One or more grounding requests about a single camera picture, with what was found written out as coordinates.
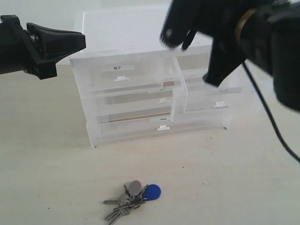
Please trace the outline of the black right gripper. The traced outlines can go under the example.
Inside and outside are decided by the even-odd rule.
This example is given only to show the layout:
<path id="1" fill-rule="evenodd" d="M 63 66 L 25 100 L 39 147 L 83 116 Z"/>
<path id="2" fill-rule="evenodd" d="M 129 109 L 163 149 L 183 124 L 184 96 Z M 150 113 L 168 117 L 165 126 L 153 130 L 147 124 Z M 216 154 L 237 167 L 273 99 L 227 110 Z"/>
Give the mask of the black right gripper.
<path id="1" fill-rule="evenodd" d="M 250 8 L 249 0 L 201 0 L 195 28 L 212 38 L 206 83 L 219 86 L 246 59 L 234 30 Z"/>

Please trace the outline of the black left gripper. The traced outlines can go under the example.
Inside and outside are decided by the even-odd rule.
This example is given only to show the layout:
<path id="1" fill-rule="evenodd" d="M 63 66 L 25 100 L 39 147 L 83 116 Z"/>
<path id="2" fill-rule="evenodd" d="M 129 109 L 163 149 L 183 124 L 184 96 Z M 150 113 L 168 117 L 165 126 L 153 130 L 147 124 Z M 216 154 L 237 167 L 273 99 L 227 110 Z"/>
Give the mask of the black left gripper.
<path id="1" fill-rule="evenodd" d="M 56 30 L 34 23 L 27 23 L 27 31 L 16 15 L 0 17 L 1 74 L 23 71 L 40 80 L 53 78 L 57 76 L 54 61 L 86 48 L 85 35 L 77 31 Z"/>

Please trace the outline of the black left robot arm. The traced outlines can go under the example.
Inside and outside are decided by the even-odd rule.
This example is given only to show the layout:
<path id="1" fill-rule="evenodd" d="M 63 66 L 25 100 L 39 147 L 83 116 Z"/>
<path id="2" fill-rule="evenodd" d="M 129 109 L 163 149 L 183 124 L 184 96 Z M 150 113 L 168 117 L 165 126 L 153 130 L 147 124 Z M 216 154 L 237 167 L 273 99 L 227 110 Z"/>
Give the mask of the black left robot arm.
<path id="1" fill-rule="evenodd" d="M 0 17 L 0 73 L 23 71 L 40 80 L 57 76 L 56 64 L 86 48 L 85 35 L 34 23 L 21 26 L 16 15 Z"/>

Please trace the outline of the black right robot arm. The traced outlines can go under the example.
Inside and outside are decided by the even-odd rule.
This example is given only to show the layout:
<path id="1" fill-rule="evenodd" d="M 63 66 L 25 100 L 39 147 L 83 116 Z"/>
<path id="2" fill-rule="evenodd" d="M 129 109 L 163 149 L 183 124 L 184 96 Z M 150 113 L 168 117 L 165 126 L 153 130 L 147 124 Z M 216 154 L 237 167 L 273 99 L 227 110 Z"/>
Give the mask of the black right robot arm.
<path id="1" fill-rule="evenodd" d="M 300 110 L 300 5 L 287 0 L 195 0 L 193 31 L 213 39 L 204 81 L 219 86 L 245 60 L 273 78 L 284 106 Z"/>

